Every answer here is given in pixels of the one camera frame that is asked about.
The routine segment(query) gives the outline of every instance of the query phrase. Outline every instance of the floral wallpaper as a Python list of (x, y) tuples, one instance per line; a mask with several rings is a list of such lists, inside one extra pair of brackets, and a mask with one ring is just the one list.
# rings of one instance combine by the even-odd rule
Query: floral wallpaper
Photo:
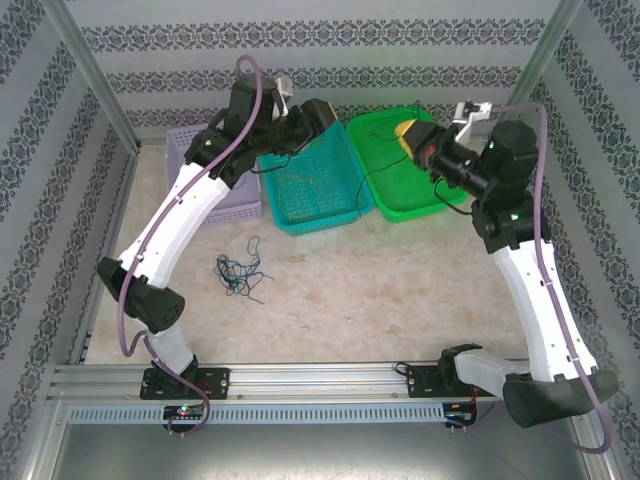
[(563, 286), (620, 379), (608, 407), (623, 478), (640, 478), (639, 18), (625, 0), (583, 4), (531, 96), (549, 111), (546, 214)]
[(187, 0), (179, 14), (163, 3), (150, 18), (152, 3), (116, 2), (112, 13), (99, 2), (68, 2), (143, 141), (225, 107), (235, 59), (247, 52), (266, 73), (293, 78), (293, 101), (321, 96), (343, 111), (415, 102), (442, 111), (466, 98), (504, 103), (557, 0), (506, 10), (366, 0), (270, 8), (213, 0), (204, 8)]
[(0, 2), (0, 31), (0, 479), (9, 480), (47, 372), (69, 361), (130, 157), (38, 1)]

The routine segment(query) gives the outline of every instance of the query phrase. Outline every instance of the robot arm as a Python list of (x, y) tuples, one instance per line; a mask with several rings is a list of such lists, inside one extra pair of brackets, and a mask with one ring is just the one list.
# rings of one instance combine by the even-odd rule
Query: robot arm
[[(118, 300), (127, 272), (137, 264), (126, 293), (125, 313), (146, 331), (159, 360), (189, 381), (195, 376), (198, 362), (176, 323), (185, 301), (167, 287), (178, 258), (206, 215), (242, 175), (255, 166), (258, 156), (268, 153), (296, 155), (336, 120), (331, 105), (321, 100), (312, 99), (301, 106), (287, 107), (291, 85), (285, 77), (275, 81), (262, 77), (262, 85), (260, 110), (249, 134), (227, 160), (198, 180), (166, 214), (147, 244), (144, 258), (137, 258), (140, 244), (167, 205), (229, 147), (247, 124), (258, 93), (253, 74), (236, 80), (229, 108), (219, 112), (207, 128), (195, 136), (175, 184), (138, 239), (117, 260), (103, 258), (98, 265), (100, 278)], [(175, 384), (170, 377), (167, 382)]]
[[(527, 187), (537, 162), (533, 130), (521, 121), (499, 122), (480, 155), (465, 148), (473, 120), (489, 117), (491, 105), (463, 102), (454, 123), (445, 129), (435, 123), (409, 121), (397, 136), (414, 163), (454, 188), (473, 195), (473, 226), (504, 275), (524, 329), (530, 365), (523, 367), (495, 357), (478, 345), (443, 351), (439, 361), (447, 382), (477, 385), (502, 398), (513, 419), (529, 427), (589, 412), (593, 404), (567, 348), (558, 317), (541, 276), (534, 244), (533, 198)], [(542, 254), (559, 285), (547, 226), (542, 222)], [(580, 337), (566, 298), (560, 306), (580, 362), (598, 398), (604, 401), (618, 389), (616, 375), (598, 370)]]

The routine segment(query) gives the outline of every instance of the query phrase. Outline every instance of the cable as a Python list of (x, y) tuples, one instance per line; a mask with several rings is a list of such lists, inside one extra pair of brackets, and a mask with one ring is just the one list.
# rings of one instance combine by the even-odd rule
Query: cable
[(449, 200), (445, 199), (443, 196), (441, 196), (438, 193), (438, 185), (442, 180), (444, 180), (444, 177), (438, 178), (438, 180), (436, 180), (436, 183), (433, 184), (433, 194), (436, 196), (436, 198), (440, 200), (442, 203), (444, 203), (451, 210), (459, 213), (460, 215), (471, 215), (473, 212), (465, 212), (464, 210), (460, 210), (458, 207), (456, 207), (451, 202), (449, 202)]
[(553, 284), (549, 272), (547, 271), (547, 266), (542, 255), (542, 183), (544, 180), (544, 167), (547, 155), (547, 110), (541, 103), (526, 103), (508, 107), (495, 107), (493, 111), (514, 112), (522, 109), (537, 109), (540, 115), (540, 148), (538, 150), (538, 164), (533, 187), (534, 245), (536, 250), (538, 269), (540, 270), (540, 275), (542, 276), (542, 279), (547, 286), (549, 297), (551, 298), (551, 303), (553, 304), (553, 309), (555, 310), (556, 316), (558, 317), (558, 324), (560, 325), (560, 330), (562, 331), (562, 337), (567, 344), (567, 349), (569, 350), (569, 355), (571, 356), (576, 372), (578, 372), (578, 376), (580, 377), (580, 380), (582, 381), (582, 384), (584, 385), (584, 388), (586, 389), (587, 394), (589, 395), (589, 398), (593, 403), (598, 418), (600, 419), (600, 423), (602, 424), (602, 445), (596, 448), (584, 447), (565, 437), (563, 434), (552, 430), (551, 428), (549, 428), (549, 430), (556, 438), (578, 449), (580, 452), (597, 455), (606, 452), (607, 450), (609, 450), (609, 447), (611, 447), (611, 423), (609, 421), (604, 405), (600, 403), (600, 400), (598, 400), (598, 396), (596, 395), (596, 392), (593, 389), (591, 382), (589, 381), (589, 377), (587, 376), (587, 373), (584, 371), (584, 367), (580, 362), (580, 357), (578, 356), (576, 346), (573, 343), (573, 338), (571, 338), (571, 332), (569, 331), (567, 320), (565, 319), (564, 313), (562, 312), (560, 299), (558, 298), (555, 285)]
[(289, 162), (291, 161), (291, 155), (287, 158), (287, 162), (284, 165), (277, 165), (271, 168), (265, 168), (264, 170), (249, 170), (251, 173), (255, 173), (256, 175), (264, 175), (265, 173), (277, 172), (278, 170), (282, 170), (285, 167), (289, 166)]
[[(256, 246), (251, 252), (251, 242), (254, 239), (258, 239)], [(258, 245), (260, 244), (260, 237), (254, 236), (247, 242), (247, 253), (252, 257), (249, 265), (242, 265), (235, 260), (229, 259), (225, 254), (218, 255), (216, 260), (216, 267), (213, 272), (220, 277), (220, 283), (227, 289), (227, 295), (242, 295), (249, 297), (254, 302), (258, 302), (264, 305), (263, 302), (257, 300), (251, 296), (251, 290), (253, 290), (265, 277), (273, 280), (273, 277), (265, 275), (262, 272), (258, 272), (260, 266), (260, 254), (258, 253)], [(251, 277), (260, 276), (260, 279), (251, 285), (249, 282)]]
[(358, 197), (360, 196), (360, 191), (362, 190), (362, 186), (364, 185), (364, 181), (367, 179), (367, 177), (369, 175), (373, 175), (374, 173), (384, 172), (385, 170), (393, 167), (394, 165), (397, 165), (398, 163), (400, 163), (401, 161), (403, 161), (406, 158), (407, 158), (407, 155), (405, 155), (404, 157), (402, 157), (399, 160), (396, 160), (395, 162), (390, 163), (389, 165), (386, 165), (386, 166), (384, 166), (382, 168), (379, 168), (378, 170), (374, 170), (373, 172), (369, 172), (364, 177), (362, 177), (362, 180), (360, 181), (360, 186), (358, 187), (358, 191), (356, 192), (356, 207), (358, 207), (358, 216), (359, 217), (362, 216), (362, 210), (360, 209), (360, 206), (358, 205)]
[[(160, 227), (160, 224), (164, 221), (164, 219), (167, 217), (167, 215), (169, 214), (169, 212), (178, 204), (182, 201), (182, 198), (184, 197), (184, 195), (204, 176), (208, 175), (209, 172), (217, 165), (219, 164), (222, 160), (224, 160), (225, 158), (229, 157), (231, 155), (231, 153), (233, 153), (233, 151), (238, 148), (238, 146), (240, 145), (240, 143), (244, 140), (244, 138), (247, 136), (247, 134), (249, 133), (249, 131), (251, 130), (251, 128), (253, 127), (253, 124), (256, 121), (256, 118), (258, 117), (258, 113), (260, 112), (260, 104), (262, 102), (262, 74), (260, 72), (260, 66), (258, 65), (258, 63), (253, 59), (253, 57), (249, 56), (249, 55), (242, 55), (240, 58), (238, 58), (237, 62), (236, 62), (236, 72), (237, 74), (239, 74), (240, 72), (240, 67), (242, 66), (242, 63), (244, 61), (248, 61), (251, 64), (251, 67), (253, 68), (254, 71), (254, 75), (255, 75), (255, 81), (256, 81), (256, 100), (255, 103), (253, 105), (253, 110), (251, 111), (251, 115), (249, 116), (249, 119), (247, 120), (247, 123), (245, 124), (245, 126), (243, 127), (242, 131), (240, 132), (240, 134), (236, 137), (236, 139), (231, 142), (231, 144), (224, 149), (224, 151), (222, 151), (222, 153), (220, 153), (216, 158), (214, 158), (211, 163), (209, 163), (209, 165), (207, 165), (205, 168), (202, 169), (202, 171), (200, 171), (195, 177), (193, 177), (193, 179), (191, 179), (191, 181), (189, 183), (187, 183), (182, 190), (180, 190), (180, 192), (178, 192), (178, 194), (167, 204), (167, 206), (162, 210), (162, 212), (160, 212), (160, 214), (158, 215), (158, 218), (156, 219), (155, 222), (153, 222), (153, 224), (151, 225), (151, 227), (149, 228), (149, 231), (147, 233), (147, 235), (145, 236), (145, 238), (142, 240), (142, 242), (140, 243), (140, 247), (138, 248), (138, 251), (133, 259), (133, 262), (131, 262), (131, 266), (129, 267), (129, 270), (127, 271), (124, 280), (122, 282), (122, 287), (120, 288), (120, 294), (118, 296), (118, 320), (117, 320), (117, 325), (118, 325), (118, 337), (119, 337), (119, 341), (120, 341), (120, 349), (122, 350), (122, 353), (124, 356), (126, 357), (130, 357), (131, 355), (133, 355), (133, 352), (135, 351), (135, 347), (137, 344), (137, 341), (140, 338), (144, 337), (144, 343), (147, 346), (147, 349), (149, 350), (149, 352), (152, 354), (152, 356), (157, 357), (158, 355), (154, 352), (153, 348), (151, 347), (151, 343), (149, 342), (147, 336), (146, 336), (146, 332), (138, 332), (134, 338), (134, 342), (131, 345), (131, 348), (127, 347), (127, 339), (125, 336), (125, 331), (124, 331), (124, 306), (125, 306), (125, 302), (126, 302), (126, 298), (127, 298), (127, 292), (129, 290), (129, 285), (131, 284), (131, 280), (133, 279), (133, 274), (136, 271), (136, 268), (138, 267), (138, 264), (144, 259), (144, 252), (147, 248), (147, 246), (149, 245), (149, 242), (151, 241), (151, 239), (153, 238), (153, 235), (157, 232), (158, 228)], [(164, 365), (164, 363), (158, 363), (156, 362), (161, 368), (162, 365)], [(211, 405), (209, 403), (209, 398), (207, 397), (207, 395), (198, 387), (196, 387), (195, 385), (191, 384), (190, 382), (188, 382), (187, 380), (183, 379), (182, 377), (180, 377), (179, 374), (177, 374), (176, 372), (174, 372), (173, 370), (171, 370), (167, 365), (164, 365), (165, 368), (163, 368), (163, 370), (165, 370), (169, 375), (171, 375), (172, 377), (176, 378), (180, 383), (182, 383), (183, 385), (187, 386), (188, 388), (192, 389), (193, 391), (197, 392), (199, 395), (202, 396), (204, 404), (205, 404), (205, 408), (207, 410), (207, 412), (209, 412), (211, 410)], [(207, 416), (203, 416), (202, 420), (200, 423), (198, 423), (194, 428), (192, 428), (191, 430), (189, 430), (188, 432), (182, 433), (181, 436), (187, 436), (187, 435), (191, 435), (192, 433), (195, 433), (196, 431), (200, 430), (202, 428), (202, 426), (204, 426), (204, 424), (207, 422)], [(169, 430), (169, 434), (173, 435), (175, 432), (173, 430), (171, 430), (171, 427), (168, 427)]]

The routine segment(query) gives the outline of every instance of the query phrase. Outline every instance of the beige floor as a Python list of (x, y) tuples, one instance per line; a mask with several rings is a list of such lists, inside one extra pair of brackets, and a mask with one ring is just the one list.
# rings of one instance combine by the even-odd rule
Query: beige floor
[[(146, 225), (165, 182), (164, 147), (145, 146), (117, 254)], [(262, 271), (274, 278), (254, 290), (264, 305), (227, 297), (213, 273), (220, 253), (247, 261), (253, 235), (262, 239)], [(432, 360), (465, 342), (527, 356), (500, 272), (470, 219), (453, 212), (392, 224), (374, 210), (353, 225), (291, 237), (264, 199), (261, 219), (201, 228), (170, 287), (187, 300), (180, 322), (200, 362)], [(116, 303), (103, 296), (87, 363), (147, 363), (143, 347), (121, 355), (115, 319)]]

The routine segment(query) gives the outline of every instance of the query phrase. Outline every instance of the purple cable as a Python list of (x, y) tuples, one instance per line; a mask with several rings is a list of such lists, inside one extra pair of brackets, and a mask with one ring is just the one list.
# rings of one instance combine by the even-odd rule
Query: purple cable
[(558, 324), (560, 325), (560, 330), (562, 331), (564, 341), (567, 344), (569, 355), (571, 355), (571, 358), (574, 359), (573, 364), (575, 365), (576, 371), (578, 372), (578, 376), (580, 377), (582, 384), (587, 390), (587, 394), (589, 395), (589, 398), (591, 399), (591, 402), (595, 407), (596, 413), (598, 414), (598, 418), (600, 419), (600, 423), (602, 424), (602, 445), (596, 448), (584, 447), (551, 428), (548, 428), (548, 430), (556, 438), (559, 438), (563, 442), (578, 449), (582, 453), (597, 455), (606, 452), (607, 450), (609, 450), (609, 447), (611, 447), (611, 423), (609, 422), (609, 416), (607, 415), (607, 411), (604, 405), (600, 403), (600, 400), (598, 400), (598, 396), (596, 395), (596, 392), (593, 389), (591, 382), (589, 381), (589, 377), (587, 377), (587, 374), (584, 371), (582, 364), (580, 363), (576, 346), (573, 343), (571, 332), (569, 331), (569, 326), (567, 325), (567, 320), (564, 318), (564, 314), (562, 313), (562, 307), (560, 306), (558, 294), (556, 293), (555, 286), (551, 280), (551, 277), (549, 276), (547, 266), (544, 263), (544, 257), (542, 256), (542, 182), (544, 180), (544, 166), (547, 157), (547, 110), (541, 103), (525, 103), (522, 105), (510, 105), (508, 107), (494, 107), (492, 111), (514, 112), (523, 109), (535, 109), (538, 110), (538, 113), (540, 114), (540, 148), (538, 151), (538, 165), (533, 187), (533, 228), (536, 260), (538, 261), (540, 275), (542, 275), (542, 279), (547, 286), (547, 290), (549, 291), (549, 297), (551, 298), (553, 309), (555, 310), (556, 316), (558, 317)]
[[(211, 161), (211, 163), (209, 163), (209, 165), (207, 165), (201, 172), (199, 172), (195, 177), (193, 177), (191, 181), (187, 183), (184, 186), (184, 188), (180, 190), (180, 192), (178, 192), (178, 194), (173, 197), (173, 199), (167, 204), (164, 210), (162, 210), (160, 215), (158, 215), (158, 218), (156, 219), (155, 222), (153, 222), (153, 225), (151, 225), (151, 228), (149, 229), (149, 232), (147, 233), (146, 237), (142, 240), (142, 243), (140, 244), (140, 247), (136, 252), (133, 262), (131, 262), (129, 270), (127, 271), (124, 277), (124, 281), (122, 282), (120, 295), (118, 296), (117, 325), (118, 325), (118, 337), (120, 340), (120, 349), (122, 350), (122, 354), (125, 357), (130, 357), (131, 355), (133, 355), (133, 352), (136, 349), (138, 341), (140, 340), (140, 338), (144, 337), (144, 343), (147, 346), (149, 353), (151, 353), (151, 355), (156, 360), (156, 363), (158, 364), (158, 366), (162, 368), (165, 372), (167, 372), (167, 374), (171, 375), (172, 377), (180, 381), (180, 383), (197, 392), (199, 395), (202, 396), (204, 400), (204, 403), (207, 409), (207, 415), (204, 416), (202, 421), (198, 425), (196, 425), (194, 428), (192, 428), (188, 432), (180, 434), (182, 437), (190, 435), (191, 433), (195, 433), (196, 431), (200, 430), (202, 426), (207, 422), (207, 419), (209, 416), (208, 412), (211, 409), (211, 405), (209, 404), (209, 399), (207, 398), (207, 395), (202, 390), (200, 390), (195, 385), (189, 383), (188, 381), (184, 380), (182, 377), (180, 377), (180, 375), (178, 375), (176, 372), (171, 370), (162, 361), (159, 361), (158, 355), (151, 347), (151, 344), (146, 337), (145, 331), (138, 332), (134, 337), (133, 342), (131, 343), (131, 347), (127, 347), (127, 339), (124, 331), (124, 305), (125, 305), (125, 300), (127, 298), (127, 291), (129, 290), (129, 285), (131, 284), (131, 280), (133, 278), (133, 274), (136, 271), (136, 268), (138, 267), (138, 264), (140, 263), (140, 261), (144, 258), (143, 257), (144, 252), (147, 246), (149, 245), (149, 242), (153, 238), (153, 235), (156, 233), (156, 231), (160, 227), (160, 224), (167, 217), (167, 215), (173, 209), (173, 207), (175, 207), (180, 202), (182, 197), (191, 189), (191, 187), (193, 187), (202, 177), (207, 175), (217, 164), (219, 164), (222, 160), (227, 158), (240, 145), (240, 143), (244, 140), (244, 138), (249, 133), (249, 130), (251, 130), (251, 128), (253, 127), (253, 124), (255, 123), (256, 118), (258, 117), (258, 112), (260, 111), (260, 103), (262, 101), (262, 75), (260, 73), (260, 66), (253, 59), (253, 57), (249, 55), (242, 55), (240, 58), (238, 58), (238, 61), (236, 62), (236, 72), (238, 73), (240, 72), (240, 67), (242, 66), (242, 63), (245, 60), (251, 64), (251, 67), (253, 68), (253, 72), (256, 78), (256, 102), (253, 105), (253, 110), (251, 111), (251, 115), (249, 116), (247, 123), (245, 124), (240, 134), (236, 137), (236, 139), (233, 142), (231, 142), (231, 144), (222, 153), (220, 153), (220, 155), (214, 158)], [(168, 428), (169, 428), (169, 433), (173, 434), (174, 432), (171, 430), (171, 422), (169, 422)]]

